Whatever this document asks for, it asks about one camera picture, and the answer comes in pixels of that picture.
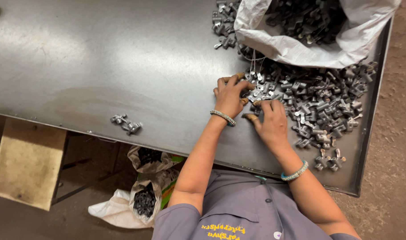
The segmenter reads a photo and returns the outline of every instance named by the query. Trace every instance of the sack on floor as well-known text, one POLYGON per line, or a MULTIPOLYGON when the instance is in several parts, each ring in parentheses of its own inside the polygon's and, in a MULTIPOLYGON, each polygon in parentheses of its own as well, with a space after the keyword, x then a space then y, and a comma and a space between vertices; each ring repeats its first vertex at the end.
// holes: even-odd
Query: sack on floor
POLYGON ((117 189, 109 201, 89 206, 88 212, 121 228, 154 227, 155 218, 168 203, 178 176, 174 169, 139 174, 130 192, 117 189))
POLYGON ((401 0, 339 0, 346 20, 329 45, 302 44, 265 23, 271 0, 242 0, 234 29, 241 44, 274 61, 303 67, 344 68, 366 57, 401 0))
POLYGON ((132 145, 127 153, 133 167, 140 173, 156 173, 184 161, 184 157, 132 145))

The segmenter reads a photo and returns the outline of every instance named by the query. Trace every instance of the person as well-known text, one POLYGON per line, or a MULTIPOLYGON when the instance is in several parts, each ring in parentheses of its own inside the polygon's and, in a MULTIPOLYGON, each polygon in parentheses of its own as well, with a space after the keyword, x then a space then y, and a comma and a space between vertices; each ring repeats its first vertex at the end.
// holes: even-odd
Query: person
MULTIPOLYGON (((238 78, 232 76, 227 84, 221 78, 214 89, 215 110, 231 118, 245 104, 240 93, 248 82, 236 84, 238 78)), ((261 108, 263 123, 252 120, 256 132, 283 174, 294 179, 285 184, 246 172, 212 170, 216 145, 228 123, 213 114, 179 174, 168 207, 156 217, 152 240, 360 239, 288 143, 283 105, 262 101, 261 108)))

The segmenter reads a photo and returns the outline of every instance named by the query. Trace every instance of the dirty floor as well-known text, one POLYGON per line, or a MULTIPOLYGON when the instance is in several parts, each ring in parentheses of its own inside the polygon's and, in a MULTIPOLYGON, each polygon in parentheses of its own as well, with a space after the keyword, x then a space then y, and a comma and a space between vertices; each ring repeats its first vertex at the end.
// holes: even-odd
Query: dirty floor
MULTIPOLYGON (((4 118, 0 117, 0 137, 4 118)), ((88 136, 75 138, 67 152, 69 162, 91 158, 62 173, 60 194, 107 173, 113 145, 88 136)), ((0 198, 1 239, 144 239, 151 229, 113 227, 88 214, 89 205, 106 201, 117 189, 130 189, 136 174, 128 170, 127 146, 121 147, 124 172, 88 188, 51 208, 50 212, 0 198)), ((406 0, 394 19, 361 197, 331 192, 364 240, 406 240, 406 0)))

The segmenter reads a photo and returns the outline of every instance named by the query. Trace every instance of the bangle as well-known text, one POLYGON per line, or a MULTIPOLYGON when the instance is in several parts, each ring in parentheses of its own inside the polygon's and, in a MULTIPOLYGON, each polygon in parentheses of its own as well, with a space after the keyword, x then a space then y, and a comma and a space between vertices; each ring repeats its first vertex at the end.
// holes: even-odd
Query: bangle
POLYGON ((292 175, 290 175, 290 176, 285 176, 285 175, 284 175, 284 172, 282 172, 282 173, 281 173, 281 180, 283 180, 283 181, 291 181, 291 180, 293 180, 293 179, 298 178, 300 175, 302 175, 303 172, 305 172, 305 170, 307 170, 307 168, 308 168, 308 162, 307 162, 307 161, 304 161, 304 160, 302 160, 302 162, 303 162, 303 166, 301 167, 301 169, 299 169, 298 171, 296 171, 296 172, 293 173, 292 175))
POLYGON ((223 114, 222 112, 219 112, 216 110, 211 110, 210 115, 213 115, 213 114, 218 115, 218 116, 224 118, 225 120, 227 120, 227 122, 228 122, 227 126, 235 127, 235 122, 234 122, 234 120, 232 120, 231 117, 228 117, 227 115, 223 114))

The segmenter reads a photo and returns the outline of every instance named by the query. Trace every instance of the yellow embroidered logo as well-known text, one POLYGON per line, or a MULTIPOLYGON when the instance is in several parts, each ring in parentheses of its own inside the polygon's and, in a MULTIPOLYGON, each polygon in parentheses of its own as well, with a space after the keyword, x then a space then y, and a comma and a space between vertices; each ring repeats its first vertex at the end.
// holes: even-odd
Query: yellow embroidered logo
POLYGON ((219 239, 227 239, 227 240, 240 240, 240 237, 237 237, 236 235, 229 235, 228 237, 227 237, 227 234, 226 233, 223 233, 223 232, 221 232, 221 233, 216 233, 216 232, 214 232, 214 233, 211 233, 211 232, 208 232, 207 233, 207 236, 208 237, 219 237, 219 239))
MULTIPOLYGON (((214 231, 216 231, 218 229, 222 229, 222 230, 225 230, 225 231, 230 231, 232 233, 235 233, 235 232, 241 232, 242 234, 246 233, 246 230, 243 227, 240 227, 240 226, 231 227, 231 226, 228 226, 228 225, 224 226, 223 224, 218 224, 218 225, 212 224, 212 225, 207 225, 207 226, 202 225, 202 228, 207 229, 207 230, 214 230, 214 231)), ((221 232, 221 233, 208 232, 207 236, 208 237, 217 237, 219 239, 227 239, 227 240, 240 240, 240 237, 237 237, 236 235, 229 235, 227 237, 227 234, 224 233, 224 232, 221 232)))
POLYGON ((212 225, 207 225, 207 226, 202 226, 202 228, 203 229, 210 229, 210 230, 218 230, 218 229, 224 229, 224 230, 227 230, 227 231, 231 231, 231 232, 233 232, 233 233, 235 233, 236 231, 239 231, 239 232, 241 232, 242 234, 244 234, 244 233, 246 233, 246 230, 243 228, 243 227, 240 227, 240 226, 238 226, 238 227, 231 227, 231 226, 228 226, 228 225, 223 225, 223 224, 221 224, 221 225, 214 225, 214 224, 212 224, 212 225))

